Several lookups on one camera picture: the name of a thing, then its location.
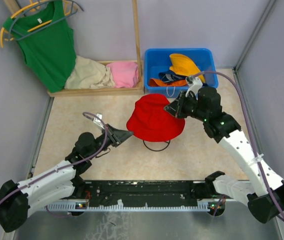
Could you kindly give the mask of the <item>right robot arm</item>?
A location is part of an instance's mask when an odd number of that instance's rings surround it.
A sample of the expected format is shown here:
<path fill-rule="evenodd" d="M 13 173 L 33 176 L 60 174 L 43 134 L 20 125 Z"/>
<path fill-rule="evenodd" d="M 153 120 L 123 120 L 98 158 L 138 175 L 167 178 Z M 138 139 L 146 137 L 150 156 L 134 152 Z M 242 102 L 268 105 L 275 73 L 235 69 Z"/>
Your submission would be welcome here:
<path fill-rule="evenodd" d="M 164 107 L 177 119 L 192 117 L 202 121 L 205 133 L 223 147 L 249 179 L 249 183 L 215 172 L 206 178 L 205 192 L 211 198 L 220 194 L 246 205 L 250 213 L 265 224 L 284 211 L 284 179 L 255 154 L 239 123 L 223 112 L 221 96 L 213 87 L 197 94 L 182 91 Z"/>

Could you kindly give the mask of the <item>yellow bucket hat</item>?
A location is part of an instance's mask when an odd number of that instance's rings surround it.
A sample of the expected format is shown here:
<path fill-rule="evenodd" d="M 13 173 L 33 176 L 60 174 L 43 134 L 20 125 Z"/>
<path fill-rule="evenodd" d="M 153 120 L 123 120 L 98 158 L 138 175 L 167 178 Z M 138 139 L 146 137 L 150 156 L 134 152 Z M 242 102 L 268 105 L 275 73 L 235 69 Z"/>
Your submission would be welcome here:
<path fill-rule="evenodd" d="M 194 61 L 183 54 L 172 53 L 169 57 L 172 63 L 169 69 L 174 72 L 174 77 L 179 77 L 177 81 L 170 83 L 171 86 L 185 86 L 187 84 L 186 77 L 200 72 Z"/>

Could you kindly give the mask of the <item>blue plastic bin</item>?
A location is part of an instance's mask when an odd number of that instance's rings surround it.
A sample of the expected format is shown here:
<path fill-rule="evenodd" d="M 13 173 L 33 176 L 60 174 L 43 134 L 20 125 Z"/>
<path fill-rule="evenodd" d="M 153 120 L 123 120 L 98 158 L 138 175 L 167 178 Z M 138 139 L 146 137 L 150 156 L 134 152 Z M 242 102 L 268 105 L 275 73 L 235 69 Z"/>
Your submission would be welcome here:
<path fill-rule="evenodd" d="M 189 57 L 201 71 L 214 71 L 215 64 L 212 53 L 207 48 L 150 48 L 144 58 L 144 86 L 147 94 L 163 94 L 168 98 L 176 98 L 187 86 L 151 86 L 151 78 L 158 79 L 159 73 L 172 66 L 171 54 L 182 54 Z"/>

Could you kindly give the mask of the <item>black wire hat stand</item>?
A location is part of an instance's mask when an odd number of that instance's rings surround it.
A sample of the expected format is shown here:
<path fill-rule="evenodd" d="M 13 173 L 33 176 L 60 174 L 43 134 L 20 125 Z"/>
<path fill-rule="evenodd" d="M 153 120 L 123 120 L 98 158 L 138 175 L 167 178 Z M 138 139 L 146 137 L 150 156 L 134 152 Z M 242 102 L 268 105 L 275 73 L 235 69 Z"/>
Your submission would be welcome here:
<path fill-rule="evenodd" d="M 170 140 L 158 141 L 158 142 L 143 140 L 143 144 L 148 150 L 152 152 L 161 152 L 161 151 L 166 150 L 169 147 Z"/>

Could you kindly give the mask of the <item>red bucket hat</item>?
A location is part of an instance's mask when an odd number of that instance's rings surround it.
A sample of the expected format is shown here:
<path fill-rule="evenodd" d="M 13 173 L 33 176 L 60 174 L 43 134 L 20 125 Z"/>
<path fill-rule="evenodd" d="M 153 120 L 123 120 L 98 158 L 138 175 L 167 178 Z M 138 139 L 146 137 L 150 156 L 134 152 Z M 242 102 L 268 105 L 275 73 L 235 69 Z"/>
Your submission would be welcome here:
<path fill-rule="evenodd" d="M 131 117 L 126 123 L 134 136 L 147 142 L 164 142 L 179 136 L 185 120 L 175 118 L 164 110 L 169 100 L 163 94 L 153 93 L 135 102 Z"/>

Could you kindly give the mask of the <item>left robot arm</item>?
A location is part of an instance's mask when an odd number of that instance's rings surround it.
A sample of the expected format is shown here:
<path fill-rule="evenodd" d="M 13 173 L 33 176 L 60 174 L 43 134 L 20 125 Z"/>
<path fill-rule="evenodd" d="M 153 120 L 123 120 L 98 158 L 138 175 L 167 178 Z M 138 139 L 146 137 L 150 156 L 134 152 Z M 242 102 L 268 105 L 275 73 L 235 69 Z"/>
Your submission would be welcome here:
<path fill-rule="evenodd" d="M 86 192 L 80 177 L 91 167 L 91 160 L 109 147 L 117 147 L 133 135 L 132 131 L 105 125 L 94 137 L 82 133 L 72 152 L 55 167 L 27 180 L 9 180 L 0 188 L 0 225 L 7 233 L 21 227 L 37 210 L 60 199 L 80 198 Z"/>

